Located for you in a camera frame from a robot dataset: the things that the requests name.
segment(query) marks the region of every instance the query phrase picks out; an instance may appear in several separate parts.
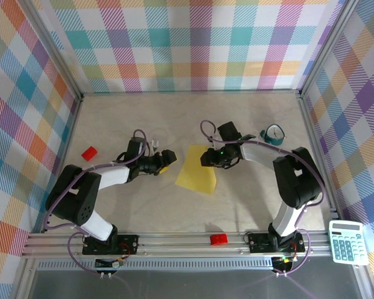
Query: yellow paper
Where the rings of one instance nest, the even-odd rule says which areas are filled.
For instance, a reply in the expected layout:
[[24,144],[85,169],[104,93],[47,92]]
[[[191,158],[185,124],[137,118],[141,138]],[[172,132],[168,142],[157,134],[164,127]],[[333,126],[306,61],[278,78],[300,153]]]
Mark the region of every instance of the yellow paper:
[[176,185],[193,191],[213,194],[216,176],[213,167],[202,167],[201,156],[208,149],[205,145],[191,145],[181,168]]

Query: calculator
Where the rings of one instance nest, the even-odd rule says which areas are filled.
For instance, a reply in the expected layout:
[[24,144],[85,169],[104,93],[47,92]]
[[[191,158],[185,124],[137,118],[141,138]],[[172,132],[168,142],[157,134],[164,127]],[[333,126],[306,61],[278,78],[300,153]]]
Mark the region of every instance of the calculator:
[[363,224],[354,221],[332,220],[328,226],[333,261],[350,265],[368,265]]

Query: red block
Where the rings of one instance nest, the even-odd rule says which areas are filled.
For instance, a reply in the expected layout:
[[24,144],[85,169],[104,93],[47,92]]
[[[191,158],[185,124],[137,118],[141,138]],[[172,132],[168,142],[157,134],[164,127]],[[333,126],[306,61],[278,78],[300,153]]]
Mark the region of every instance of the red block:
[[227,240],[226,234],[212,235],[211,236],[211,245],[221,245],[226,244],[229,241]]
[[91,146],[82,154],[82,157],[86,161],[90,161],[91,158],[93,158],[97,154],[97,150]]

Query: calculator display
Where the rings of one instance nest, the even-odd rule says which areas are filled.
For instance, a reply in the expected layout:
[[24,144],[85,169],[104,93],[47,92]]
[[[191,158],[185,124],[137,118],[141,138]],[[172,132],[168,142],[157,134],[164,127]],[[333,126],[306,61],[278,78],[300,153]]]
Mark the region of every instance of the calculator display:
[[359,225],[350,225],[350,224],[339,224],[339,223],[334,223],[332,225],[333,229],[351,229],[351,230],[360,230]]

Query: plaid fabric wall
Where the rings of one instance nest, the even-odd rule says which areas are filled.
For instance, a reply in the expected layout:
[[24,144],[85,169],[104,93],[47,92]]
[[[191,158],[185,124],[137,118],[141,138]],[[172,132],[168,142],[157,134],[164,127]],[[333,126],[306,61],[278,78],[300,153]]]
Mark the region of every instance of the plaid fabric wall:
[[34,0],[86,92],[297,88],[343,2]]
[[15,0],[0,0],[0,298],[41,223],[75,104]]
[[363,0],[307,95],[347,219],[365,224],[374,273],[374,0]]

